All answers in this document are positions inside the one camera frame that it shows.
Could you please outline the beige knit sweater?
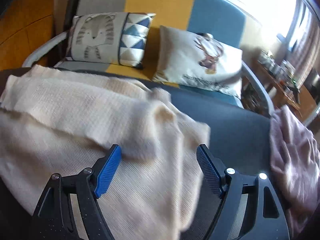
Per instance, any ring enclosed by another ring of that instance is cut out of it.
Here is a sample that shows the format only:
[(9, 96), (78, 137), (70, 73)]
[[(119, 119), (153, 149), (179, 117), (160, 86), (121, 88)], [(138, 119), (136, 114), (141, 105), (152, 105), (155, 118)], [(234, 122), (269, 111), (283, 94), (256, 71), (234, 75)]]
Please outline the beige knit sweater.
[(29, 213), (51, 174), (79, 173), (120, 146), (99, 200), (116, 239), (178, 239), (189, 228), (203, 178), (196, 148), (209, 138), (167, 91), (133, 79), (36, 65), (9, 76), (1, 95), (1, 179)]

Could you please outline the mauve knit garment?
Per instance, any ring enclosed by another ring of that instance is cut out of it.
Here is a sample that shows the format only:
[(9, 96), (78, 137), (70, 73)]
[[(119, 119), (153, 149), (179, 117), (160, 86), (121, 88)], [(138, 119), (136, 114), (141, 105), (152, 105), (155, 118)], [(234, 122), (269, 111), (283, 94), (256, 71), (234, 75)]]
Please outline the mauve knit garment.
[(289, 233), (297, 237), (319, 204), (319, 150), (313, 133), (287, 105), (270, 118), (270, 166), (277, 187), (289, 203)]

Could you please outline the wooden side table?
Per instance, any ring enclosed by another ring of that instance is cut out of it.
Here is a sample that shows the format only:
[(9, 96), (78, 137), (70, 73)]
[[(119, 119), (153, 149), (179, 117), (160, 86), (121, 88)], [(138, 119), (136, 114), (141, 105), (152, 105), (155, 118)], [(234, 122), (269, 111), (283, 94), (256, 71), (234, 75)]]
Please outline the wooden side table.
[(259, 51), (252, 60), (252, 67), (276, 109), (287, 105), (302, 122), (316, 109), (316, 101), (307, 88), (297, 88), (287, 69), (275, 64), (272, 55)]

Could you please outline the deer print cushion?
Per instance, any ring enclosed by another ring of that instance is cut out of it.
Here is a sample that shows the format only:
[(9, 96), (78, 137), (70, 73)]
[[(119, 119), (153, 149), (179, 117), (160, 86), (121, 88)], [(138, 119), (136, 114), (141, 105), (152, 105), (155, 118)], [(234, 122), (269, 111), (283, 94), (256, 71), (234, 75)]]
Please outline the deer print cushion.
[(159, 59), (153, 81), (241, 98), (241, 49), (172, 27), (160, 26), (159, 30)]

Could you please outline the patterned curtain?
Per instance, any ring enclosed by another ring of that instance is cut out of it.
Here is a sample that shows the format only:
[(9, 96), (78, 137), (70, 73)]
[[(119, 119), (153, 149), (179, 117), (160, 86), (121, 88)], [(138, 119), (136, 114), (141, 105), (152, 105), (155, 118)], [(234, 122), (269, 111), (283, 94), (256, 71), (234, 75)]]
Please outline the patterned curtain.
[(319, 60), (319, 21), (305, 8), (290, 41), (288, 61), (295, 69), (293, 79), (300, 88)]

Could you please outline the tiger print cushion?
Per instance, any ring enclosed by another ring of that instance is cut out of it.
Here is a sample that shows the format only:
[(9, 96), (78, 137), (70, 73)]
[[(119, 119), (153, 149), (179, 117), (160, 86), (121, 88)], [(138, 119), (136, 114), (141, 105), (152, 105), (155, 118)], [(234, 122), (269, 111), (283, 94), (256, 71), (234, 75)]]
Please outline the tiger print cushion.
[(141, 68), (155, 16), (152, 12), (75, 16), (68, 35), (66, 59)]

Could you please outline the orange wooden cabinet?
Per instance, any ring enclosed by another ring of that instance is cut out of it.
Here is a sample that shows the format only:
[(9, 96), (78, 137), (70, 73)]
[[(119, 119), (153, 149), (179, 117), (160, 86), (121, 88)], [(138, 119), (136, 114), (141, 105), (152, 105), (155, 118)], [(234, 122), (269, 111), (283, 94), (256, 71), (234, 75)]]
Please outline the orange wooden cabinet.
[(13, 0), (1, 16), (1, 70), (20, 68), (55, 35), (54, 0)]

